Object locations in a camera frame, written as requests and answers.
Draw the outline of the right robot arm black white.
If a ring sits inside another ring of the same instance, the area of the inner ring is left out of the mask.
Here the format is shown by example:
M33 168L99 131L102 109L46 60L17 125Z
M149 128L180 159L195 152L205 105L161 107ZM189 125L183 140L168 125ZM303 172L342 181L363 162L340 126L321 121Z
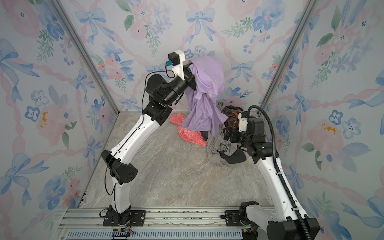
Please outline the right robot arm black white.
M238 211L225 211L227 226L244 226L244 233L257 235L261 229L270 240L314 240L320 231L295 197L285 176L276 148L266 141L264 121L239 115L237 128L225 128L225 140L246 148L261 171L271 193L275 212L270 213L255 201L241 203Z

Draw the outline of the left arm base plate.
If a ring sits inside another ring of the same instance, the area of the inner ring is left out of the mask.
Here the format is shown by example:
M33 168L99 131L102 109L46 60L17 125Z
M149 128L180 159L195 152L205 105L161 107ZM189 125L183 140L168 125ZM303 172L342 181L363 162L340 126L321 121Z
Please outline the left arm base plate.
M103 217L104 227L143 227L146 218L145 210L131 210L130 213L117 214L108 210Z

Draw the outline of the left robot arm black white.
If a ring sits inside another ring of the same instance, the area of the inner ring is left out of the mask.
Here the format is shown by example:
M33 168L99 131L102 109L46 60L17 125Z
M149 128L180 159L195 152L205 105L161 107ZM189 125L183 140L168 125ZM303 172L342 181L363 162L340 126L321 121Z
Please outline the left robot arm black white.
M101 154L114 184L111 193L113 201L105 216L105 226L111 224L126 227L133 221L130 189L138 169L131 161L150 135L168 119L173 110L171 106L180 101L185 90L196 89L195 76L188 64L183 66L180 73L175 73L169 83L158 73L146 81L145 91L150 101L140 119L114 148L104 150Z

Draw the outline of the lilac purple cloth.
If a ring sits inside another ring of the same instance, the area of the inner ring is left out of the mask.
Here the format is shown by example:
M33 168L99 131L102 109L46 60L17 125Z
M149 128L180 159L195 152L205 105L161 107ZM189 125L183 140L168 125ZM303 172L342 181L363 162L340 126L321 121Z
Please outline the lilac purple cloth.
M182 128L193 132L211 131L216 138L220 135L220 124L228 119L217 107L217 99L225 90L222 63L211 56L193 58L190 63L189 69L197 87L195 91L191 88L185 90L191 111Z

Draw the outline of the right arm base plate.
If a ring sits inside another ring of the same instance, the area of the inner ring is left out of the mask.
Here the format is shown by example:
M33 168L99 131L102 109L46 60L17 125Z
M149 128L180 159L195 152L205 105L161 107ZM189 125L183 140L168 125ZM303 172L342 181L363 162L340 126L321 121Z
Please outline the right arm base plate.
M248 227L250 225L245 212L240 210L226 210L221 218L225 220L227 227Z

